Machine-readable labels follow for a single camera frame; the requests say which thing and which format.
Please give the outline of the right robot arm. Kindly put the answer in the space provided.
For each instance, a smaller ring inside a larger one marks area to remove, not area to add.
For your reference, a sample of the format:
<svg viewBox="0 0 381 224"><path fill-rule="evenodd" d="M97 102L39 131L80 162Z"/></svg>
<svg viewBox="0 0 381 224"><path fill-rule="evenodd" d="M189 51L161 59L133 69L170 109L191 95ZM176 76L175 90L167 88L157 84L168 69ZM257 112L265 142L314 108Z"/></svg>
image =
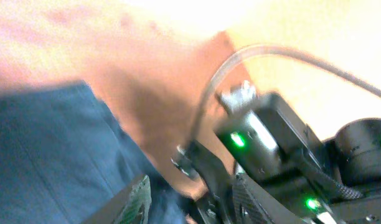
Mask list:
<svg viewBox="0 0 381 224"><path fill-rule="evenodd" d="M284 98L253 86L217 94L228 118L216 135L250 180L290 212L331 210L346 223L381 223L381 118L320 140Z"/></svg>

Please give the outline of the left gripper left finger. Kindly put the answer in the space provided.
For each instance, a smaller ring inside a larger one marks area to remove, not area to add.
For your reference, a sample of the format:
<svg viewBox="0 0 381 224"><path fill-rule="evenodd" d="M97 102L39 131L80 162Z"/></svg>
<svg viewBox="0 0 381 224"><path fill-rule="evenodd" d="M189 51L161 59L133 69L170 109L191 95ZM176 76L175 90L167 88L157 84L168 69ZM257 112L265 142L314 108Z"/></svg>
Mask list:
<svg viewBox="0 0 381 224"><path fill-rule="evenodd" d="M135 178L83 224L147 224L152 203L150 179Z"/></svg>

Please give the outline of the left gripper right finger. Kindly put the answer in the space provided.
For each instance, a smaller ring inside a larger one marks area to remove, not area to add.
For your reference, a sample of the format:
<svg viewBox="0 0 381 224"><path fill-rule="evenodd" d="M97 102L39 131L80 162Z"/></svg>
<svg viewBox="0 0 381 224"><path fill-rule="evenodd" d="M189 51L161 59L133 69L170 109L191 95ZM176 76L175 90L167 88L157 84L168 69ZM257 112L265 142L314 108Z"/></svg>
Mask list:
<svg viewBox="0 0 381 224"><path fill-rule="evenodd" d="M177 146L172 163L188 178L207 187L197 200L182 206L196 223L304 223L246 174L231 175L223 162L198 141Z"/></svg>

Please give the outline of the navy blue shorts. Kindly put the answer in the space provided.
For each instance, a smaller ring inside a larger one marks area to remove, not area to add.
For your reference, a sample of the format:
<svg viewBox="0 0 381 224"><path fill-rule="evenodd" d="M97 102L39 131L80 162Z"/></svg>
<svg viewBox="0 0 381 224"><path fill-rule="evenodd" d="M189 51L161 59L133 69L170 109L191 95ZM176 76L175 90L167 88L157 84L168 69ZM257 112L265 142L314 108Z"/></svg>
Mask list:
<svg viewBox="0 0 381 224"><path fill-rule="evenodd" d="M143 174L148 221L184 223L180 194L88 85L0 96L0 223L81 223Z"/></svg>

